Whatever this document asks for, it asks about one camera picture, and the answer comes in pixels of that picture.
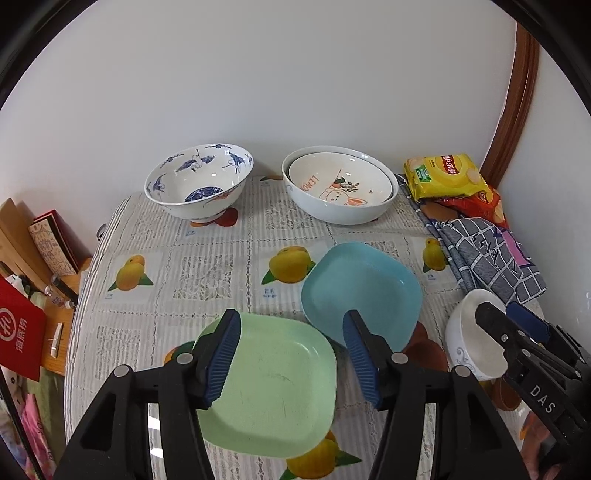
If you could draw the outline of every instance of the fruit print tablecloth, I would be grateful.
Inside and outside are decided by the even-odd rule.
[[[403,195],[378,220],[342,227],[300,210],[282,181],[251,177],[234,207],[238,218],[224,223],[232,226],[193,226],[142,193],[120,205],[93,258],[74,317],[64,395],[68,437],[113,368],[159,367],[171,349],[197,338],[227,308],[305,322],[302,280],[338,243],[366,242],[410,268],[424,293],[420,321],[442,344],[447,319],[463,293],[449,267],[426,264],[432,260],[424,255],[430,235]],[[541,315],[537,302],[528,307]],[[364,401],[346,351],[333,346],[335,419],[321,444],[309,457],[287,461],[207,445],[217,479],[368,477],[386,414]],[[430,474],[433,414],[427,406],[419,478]],[[517,439],[517,416],[503,415]],[[154,478],[164,479],[156,406],[149,427]]]

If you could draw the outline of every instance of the small white bowl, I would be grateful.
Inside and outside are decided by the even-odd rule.
[[[352,155],[320,152],[297,158],[288,177],[304,192],[337,205],[378,205],[392,195],[388,176]]]
[[[144,193],[175,217],[211,222],[238,199],[253,163],[236,145],[198,145],[160,162]]]
[[[305,155],[325,152],[340,153],[349,155],[351,157],[360,158],[361,160],[367,161],[379,168],[389,179],[390,185],[392,187],[392,194],[385,202],[378,203],[377,205],[339,205],[336,202],[329,202],[305,192],[290,180],[287,173],[292,163],[295,162],[296,159]],[[293,153],[290,153],[285,158],[283,164],[281,165],[281,174],[283,175],[283,182],[285,184],[285,188],[287,189],[288,195],[298,207],[318,220],[328,223],[335,223],[337,225],[361,225],[362,223],[375,220],[386,210],[388,210],[396,198],[396,195],[398,194],[398,180],[394,176],[394,173],[392,173],[392,171],[386,167],[386,165],[375,158],[370,157],[369,155],[356,150],[351,150],[350,148],[325,145],[301,148]]]
[[[468,292],[449,317],[446,348],[454,365],[465,365],[479,380],[494,380],[507,371],[503,348],[476,323],[476,308],[490,302],[505,312],[505,304],[488,290]]]

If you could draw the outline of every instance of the chip bag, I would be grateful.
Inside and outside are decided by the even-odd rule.
[[[468,197],[483,190],[492,194],[480,172],[465,153],[411,158],[404,173],[415,200],[433,197]]]
[[[467,217],[484,218],[484,220],[488,220],[496,226],[508,229],[509,225],[503,212],[501,195],[494,188],[490,187],[490,190],[490,193],[481,190],[470,197],[443,198],[435,201],[446,207],[453,208]]]

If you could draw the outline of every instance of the plaid cloth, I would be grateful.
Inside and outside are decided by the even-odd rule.
[[[540,271],[513,233],[482,218],[447,222],[428,219],[414,201],[406,179],[397,176],[401,191],[429,232],[439,241],[464,292],[486,288],[505,304],[524,304],[546,291]]]

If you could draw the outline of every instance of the green label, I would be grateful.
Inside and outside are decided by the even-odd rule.
[[[421,165],[415,170],[415,172],[417,172],[418,180],[421,183],[431,181],[431,177],[429,176],[429,172],[427,171],[427,167],[425,165]]]

